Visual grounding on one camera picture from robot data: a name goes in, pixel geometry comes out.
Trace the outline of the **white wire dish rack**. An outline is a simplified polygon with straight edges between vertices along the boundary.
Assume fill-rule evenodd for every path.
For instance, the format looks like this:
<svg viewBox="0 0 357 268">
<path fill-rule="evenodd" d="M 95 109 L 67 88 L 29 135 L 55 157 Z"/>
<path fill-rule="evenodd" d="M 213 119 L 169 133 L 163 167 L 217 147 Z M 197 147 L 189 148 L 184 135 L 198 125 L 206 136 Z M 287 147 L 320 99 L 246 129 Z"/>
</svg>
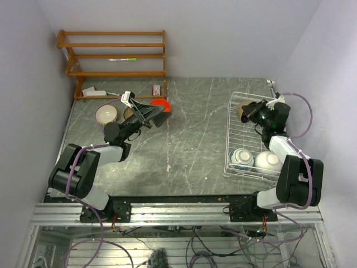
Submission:
<svg viewBox="0 0 357 268">
<path fill-rule="evenodd" d="M 237 117 L 237 106 L 240 102 L 249 100 L 252 102 L 260 101 L 272 101 L 277 97 L 264 97 L 261 95 L 233 92 L 228 104 L 228 122 L 227 122 L 227 134 L 226 134 L 226 157 L 224 166 L 225 177 L 239 177 L 246 178 L 248 180 L 264 181 L 271 185 L 276 185 L 278 181 L 278 175 L 266 175 L 256 171 L 255 167 L 252 167 L 251 171 L 243 173 L 237 172 L 230 167 L 229 154 L 235 149 L 244 148 L 250 151 L 254 157 L 261 152 L 269 151 L 269 143 L 271 137 L 275 135 L 259 135 L 255 131 L 255 124 L 251 121 L 242 123 Z"/>
</svg>

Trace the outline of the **brown ceramic bowl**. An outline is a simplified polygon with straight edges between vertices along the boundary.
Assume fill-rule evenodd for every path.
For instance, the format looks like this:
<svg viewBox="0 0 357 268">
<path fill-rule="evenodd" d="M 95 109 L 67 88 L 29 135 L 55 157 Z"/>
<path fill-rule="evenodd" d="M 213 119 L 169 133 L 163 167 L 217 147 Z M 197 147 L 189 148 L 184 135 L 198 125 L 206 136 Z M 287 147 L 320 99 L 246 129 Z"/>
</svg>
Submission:
<svg viewBox="0 0 357 268">
<path fill-rule="evenodd" d="M 239 119 L 242 118 L 242 115 L 243 115 L 243 112 L 244 112 L 244 111 L 243 111 L 243 106 L 247 106 L 247 105 L 249 105 L 251 102 L 252 102 L 251 100 L 245 100 L 245 101 L 242 101 L 242 102 L 240 102 L 240 103 L 238 104 L 237 109 L 236 109 L 236 112 L 237 112 L 237 117 L 238 117 Z"/>
</svg>

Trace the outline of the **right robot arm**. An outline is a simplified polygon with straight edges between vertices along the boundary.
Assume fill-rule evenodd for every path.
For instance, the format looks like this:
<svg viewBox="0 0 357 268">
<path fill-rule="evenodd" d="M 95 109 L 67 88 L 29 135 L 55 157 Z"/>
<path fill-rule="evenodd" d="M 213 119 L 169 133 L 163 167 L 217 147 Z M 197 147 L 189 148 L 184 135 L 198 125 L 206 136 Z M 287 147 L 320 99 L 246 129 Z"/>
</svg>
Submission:
<svg viewBox="0 0 357 268">
<path fill-rule="evenodd" d="M 282 163 L 276 187 L 256 194 L 256 202 L 247 205 L 247 217 L 260 220 L 267 210 L 291 207 L 305 210 L 321 200 L 324 164 L 305 155 L 286 132 L 291 107 L 281 101 L 246 101 L 237 108 L 242 123 L 262 127 L 261 139 L 266 148 Z"/>
</svg>

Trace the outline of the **cream patterned bowl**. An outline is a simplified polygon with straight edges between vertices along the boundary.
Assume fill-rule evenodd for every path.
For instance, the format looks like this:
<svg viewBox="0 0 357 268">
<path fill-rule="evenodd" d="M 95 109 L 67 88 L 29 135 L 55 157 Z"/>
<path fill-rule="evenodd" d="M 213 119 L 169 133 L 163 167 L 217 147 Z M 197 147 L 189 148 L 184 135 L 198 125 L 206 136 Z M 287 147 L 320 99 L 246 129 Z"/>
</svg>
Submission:
<svg viewBox="0 0 357 268">
<path fill-rule="evenodd" d="M 118 111 L 116 107 L 106 104 L 95 112 L 95 119 L 100 125 L 115 122 L 118 118 Z"/>
</svg>

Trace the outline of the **plain white bowl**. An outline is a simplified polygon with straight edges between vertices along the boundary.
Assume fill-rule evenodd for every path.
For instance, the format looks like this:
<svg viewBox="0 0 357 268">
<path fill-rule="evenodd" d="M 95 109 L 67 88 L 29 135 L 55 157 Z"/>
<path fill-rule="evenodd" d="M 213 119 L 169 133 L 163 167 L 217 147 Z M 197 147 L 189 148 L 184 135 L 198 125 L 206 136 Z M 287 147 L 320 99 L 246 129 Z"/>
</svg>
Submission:
<svg viewBox="0 0 357 268">
<path fill-rule="evenodd" d="M 278 175 L 281 171 L 282 163 L 276 154 L 271 151 L 264 151 L 256 156 L 254 167 L 261 174 Z"/>
</svg>

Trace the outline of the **blue white porcelain bowl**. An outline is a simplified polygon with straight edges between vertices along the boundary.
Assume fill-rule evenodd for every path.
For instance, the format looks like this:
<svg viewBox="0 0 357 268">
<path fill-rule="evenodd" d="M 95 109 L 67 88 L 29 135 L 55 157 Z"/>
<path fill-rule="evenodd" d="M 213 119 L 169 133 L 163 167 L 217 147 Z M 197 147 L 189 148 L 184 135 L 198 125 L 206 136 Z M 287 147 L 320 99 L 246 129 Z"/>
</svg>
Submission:
<svg viewBox="0 0 357 268">
<path fill-rule="evenodd" d="M 229 154 L 230 167 L 237 172 L 251 171 L 254 166 L 254 157 L 250 151 L 244 148 L 235 149 Z"/>
</svg>

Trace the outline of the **dark brown ribbed bowl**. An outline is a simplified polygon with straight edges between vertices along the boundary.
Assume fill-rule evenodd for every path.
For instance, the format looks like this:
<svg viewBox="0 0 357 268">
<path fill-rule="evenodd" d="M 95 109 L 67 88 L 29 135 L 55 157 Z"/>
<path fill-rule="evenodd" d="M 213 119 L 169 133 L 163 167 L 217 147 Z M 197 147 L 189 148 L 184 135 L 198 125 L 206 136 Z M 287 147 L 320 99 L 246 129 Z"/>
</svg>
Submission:
<svg viewBox="0 0 357 268">
<path fill-rule="evenodd" d="M 131 108 L 126 108 L 123 113 L 124 120 L 130 119 L 134 115 L 133 111 Z"/>
</svg>

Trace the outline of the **orange plastic bowl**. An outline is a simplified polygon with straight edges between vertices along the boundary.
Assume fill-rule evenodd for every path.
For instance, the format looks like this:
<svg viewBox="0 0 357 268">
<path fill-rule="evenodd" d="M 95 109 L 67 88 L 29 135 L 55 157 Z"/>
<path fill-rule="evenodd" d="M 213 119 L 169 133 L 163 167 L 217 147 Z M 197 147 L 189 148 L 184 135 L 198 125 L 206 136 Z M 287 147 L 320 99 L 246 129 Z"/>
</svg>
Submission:
<svg viewBox="0 0 357 268">
<path fill-rule="evenodd" d="M 164 107 L 164 112 L 170 112 L 171 111 L 171 105 L 170 103 L 165 100 L 165 99 L 154 99 L 150 103 L 152 106 L 163 106 Z"/>
</svg>

